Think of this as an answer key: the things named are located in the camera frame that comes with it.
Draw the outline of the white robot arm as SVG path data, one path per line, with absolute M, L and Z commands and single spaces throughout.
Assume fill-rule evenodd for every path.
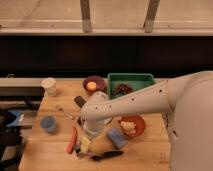
M 80 116 L 87 135 L 100 134 L 116 116 L 162 113 L 171 148 L 169 171 L 213 171 L 213 71 L 161 81 L 110 100 L 94 93 Z

